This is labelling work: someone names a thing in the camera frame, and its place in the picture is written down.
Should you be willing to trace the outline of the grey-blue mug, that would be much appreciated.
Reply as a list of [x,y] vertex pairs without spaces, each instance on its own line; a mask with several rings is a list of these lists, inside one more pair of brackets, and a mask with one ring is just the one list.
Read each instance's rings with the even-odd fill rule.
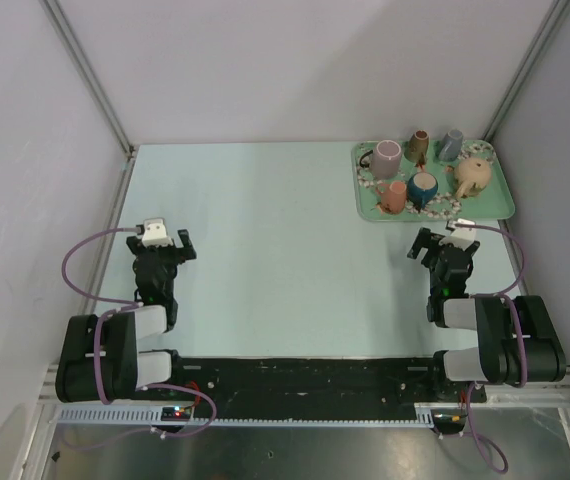
[[437,158],[440,162],[452,162],[461,152],[464,135],[459,129],[450,129],[440,143]]

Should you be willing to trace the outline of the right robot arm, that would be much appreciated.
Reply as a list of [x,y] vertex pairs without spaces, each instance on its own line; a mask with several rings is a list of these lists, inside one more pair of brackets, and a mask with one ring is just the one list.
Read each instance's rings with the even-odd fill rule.
[[428,321],[476,335],[475,347],[434,354],[435,370],[426,378],[427,388],[441,401],[451,400],[463,384],[522,388],[566,376],[566,356],[541,297],[466,291],[480,247],[475,233],[481,228],[461,220],[448,226],[448,235],[422,227],[408,251],[411,259],[425,253],[421,264],[429,271]]

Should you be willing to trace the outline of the brown mug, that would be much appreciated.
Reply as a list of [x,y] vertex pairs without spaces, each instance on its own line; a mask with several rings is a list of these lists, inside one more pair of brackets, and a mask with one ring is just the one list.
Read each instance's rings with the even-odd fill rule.
[[429,134],[425,130],[415,131],[405,148],[405,158],[417,166],[423,166],[426,163],[429,142]]

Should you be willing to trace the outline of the mauve mug black handle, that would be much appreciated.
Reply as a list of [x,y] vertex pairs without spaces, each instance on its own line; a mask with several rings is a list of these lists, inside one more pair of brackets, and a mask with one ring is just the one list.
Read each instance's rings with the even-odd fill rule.
[[367,168],[376,180],[391,179],[399,171],[402,156],[403,150],[398,142],[382,140],[361,155],[358,165]]

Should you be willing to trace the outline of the pink mug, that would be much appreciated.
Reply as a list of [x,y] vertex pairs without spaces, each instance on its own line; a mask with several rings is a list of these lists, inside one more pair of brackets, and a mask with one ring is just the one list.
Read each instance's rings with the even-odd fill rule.
[[404,182],[381,184],[375,188],[375,193],[383,213],[397,215],[404,211],[407,199],[407,186]]

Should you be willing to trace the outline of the dark blue mug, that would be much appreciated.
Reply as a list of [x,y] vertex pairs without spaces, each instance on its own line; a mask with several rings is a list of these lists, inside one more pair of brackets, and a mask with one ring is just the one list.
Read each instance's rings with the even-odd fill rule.
[[438,192],[438,181],[428,172],[417,172],[407,182],[407,199],[418,209],[424,209]]

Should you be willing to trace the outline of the beige round mug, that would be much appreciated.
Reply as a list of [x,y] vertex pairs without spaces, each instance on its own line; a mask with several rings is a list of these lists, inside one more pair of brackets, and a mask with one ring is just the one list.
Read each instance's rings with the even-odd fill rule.
[[479,157],[461,160],[454,169],[455,197],[478,196],[492,180],[491,164]]

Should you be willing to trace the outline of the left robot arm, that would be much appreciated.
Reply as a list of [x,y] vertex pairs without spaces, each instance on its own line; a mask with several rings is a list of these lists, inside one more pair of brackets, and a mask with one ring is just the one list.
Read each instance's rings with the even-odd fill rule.
[[[68,275],[71,257],[86,244],[115,233],[130,234],[126,244],[134,255],[135,291],[131,300],[101,297],[82,290]],[[190,233],[177,232],[179,243],[160,220],[135,227],[117,227],[93,234],[74,245],[63,257],[61,275],[68,287],[89,300],[114,304],[101,315],[76,315],[69,319],[55,379],[63,403],[99,401],[110,404],[129,399],[152,384],[166,399],[186,389],[185,372],[174,366],[173,350],[141,351],[145,337],[171,331],[179,305],[174,283],[179,267],[197,258]]]

